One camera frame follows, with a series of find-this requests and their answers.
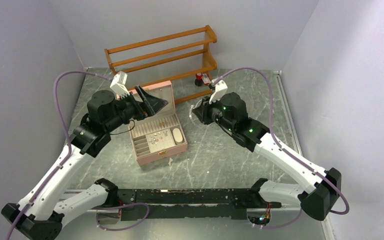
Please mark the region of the wooden shelf rack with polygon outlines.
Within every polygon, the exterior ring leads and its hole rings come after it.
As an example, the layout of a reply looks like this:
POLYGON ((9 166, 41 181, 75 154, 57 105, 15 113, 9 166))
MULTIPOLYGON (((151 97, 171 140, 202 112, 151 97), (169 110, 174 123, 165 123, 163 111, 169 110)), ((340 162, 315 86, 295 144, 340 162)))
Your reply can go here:
MULTIPOLYGON (((157 83, 187 79, 195 84, 196 74, 207 74, 218 65, 210 46, 218 37, 210 25, 174 34, 156 37, 104 50, 108 67, 113 74, 120 71, 133 77, 143 87, 157 83)), ((189 101, 211 93, 202 86, 200 91, 175 100, 189 101)))

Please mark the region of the red white small box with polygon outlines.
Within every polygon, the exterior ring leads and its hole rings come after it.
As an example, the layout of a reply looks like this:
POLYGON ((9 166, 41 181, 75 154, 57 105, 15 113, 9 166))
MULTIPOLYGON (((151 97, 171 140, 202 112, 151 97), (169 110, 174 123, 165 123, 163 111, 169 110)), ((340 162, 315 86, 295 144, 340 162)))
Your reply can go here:
POLYGON ((211 83, 211 80, 210 80, 210 78, 208 77, 208 75, 206 73, 202 74, 201 81, 206 86, 208 86, 211 83))

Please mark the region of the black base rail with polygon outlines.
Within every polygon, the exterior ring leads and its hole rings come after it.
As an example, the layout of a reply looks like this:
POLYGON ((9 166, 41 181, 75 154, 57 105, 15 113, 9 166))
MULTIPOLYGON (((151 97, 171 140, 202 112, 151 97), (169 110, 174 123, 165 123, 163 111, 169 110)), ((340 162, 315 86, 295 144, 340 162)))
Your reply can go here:
POLYGON ((311 193, 297 186, 277 185, 271 181, 257 182, 250 188, 204 189, 119 189, 121 204, 146 203, 144 207, 128 207, 121 212, 122 221, 139 219, 148 213, 149 219, 230 218, 268 222, 256 211, 279 209, 284 205, 298 206, 309 217, 322 221, 330 211, 329 191, 321 186, 311 193))

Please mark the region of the cream watch pillow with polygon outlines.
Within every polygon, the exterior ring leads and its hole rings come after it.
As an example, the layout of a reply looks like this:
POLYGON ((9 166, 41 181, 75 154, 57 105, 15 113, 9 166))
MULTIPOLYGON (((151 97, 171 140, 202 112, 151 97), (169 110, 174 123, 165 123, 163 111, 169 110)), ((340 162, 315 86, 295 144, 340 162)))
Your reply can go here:
POLYGON ((172 130, 172 137, 176 145, 181 144, 184 141, 182 131, 177 127, 172 130))

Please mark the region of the red black stamp on shelf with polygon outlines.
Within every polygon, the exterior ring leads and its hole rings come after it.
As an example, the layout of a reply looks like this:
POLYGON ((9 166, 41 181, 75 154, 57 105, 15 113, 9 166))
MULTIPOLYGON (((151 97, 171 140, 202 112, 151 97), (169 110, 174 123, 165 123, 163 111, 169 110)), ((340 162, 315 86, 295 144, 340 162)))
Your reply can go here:
POLYGON ((198 72, 195 74, 195 81, 194 81, 194 84, 197 86, 197 87, 200 87, 203 85, 203 81, 202 81, 202 77, 203 77, 203 74, 201 72, 198 72))

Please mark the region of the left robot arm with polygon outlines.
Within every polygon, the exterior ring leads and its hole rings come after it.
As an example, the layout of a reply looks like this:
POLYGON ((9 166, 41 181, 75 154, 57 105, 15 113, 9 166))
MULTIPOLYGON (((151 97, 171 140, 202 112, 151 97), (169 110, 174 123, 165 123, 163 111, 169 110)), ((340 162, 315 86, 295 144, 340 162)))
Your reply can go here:
POLYGON ((93 208, 119 207, 118 187, 101 178, 88 189, 61 200, 73 175, 95 158, 111 141, 111 133, 122 125, 154 116, 167 100, 136 86, 132 93, 116 99, 109 90, 95 92, 87 103, 88 112, 68 137, 60 156, 40 182, 18 203, 7 203, 1 214, 11 224, 9 233, 18 230, 31 240, 53 240, 69 222, 93 208))

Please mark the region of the pink jewelry box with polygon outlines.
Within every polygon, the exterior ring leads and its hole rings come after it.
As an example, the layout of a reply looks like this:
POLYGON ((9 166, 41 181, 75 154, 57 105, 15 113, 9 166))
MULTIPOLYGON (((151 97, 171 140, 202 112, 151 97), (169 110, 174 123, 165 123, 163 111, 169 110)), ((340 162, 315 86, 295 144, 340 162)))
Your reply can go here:
POLYGON ((129 132, 135 158, 140 166, 157 160, 171 157, 188 149, 183 128, 176 114, 173 86, 170 81, 164 81, 143 88, 150 95, 168 101, 156 115, 144 120, 136 120, 129 126, 129 132), (175 144, 172 130, 179 128, 183 135, 183 143, 175 144))

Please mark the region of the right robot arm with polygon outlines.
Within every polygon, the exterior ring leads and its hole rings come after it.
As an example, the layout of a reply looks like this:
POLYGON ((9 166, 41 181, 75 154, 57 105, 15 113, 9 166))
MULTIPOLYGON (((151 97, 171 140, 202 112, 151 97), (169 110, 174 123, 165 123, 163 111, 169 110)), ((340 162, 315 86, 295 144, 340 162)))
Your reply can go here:
POLYGON ((333 213, 340 198, 341 172, 318 166, 284 145, 267 126, 248 116, 246 103, 237 93, 227 93, 215 102, 204 97, 190 111, 202 124, 217 124, 238 145, 270 160, 296 181, 287 184, 267 180, 250 193, 255 207, 267 202, 299 206, 317 221, 333 213))

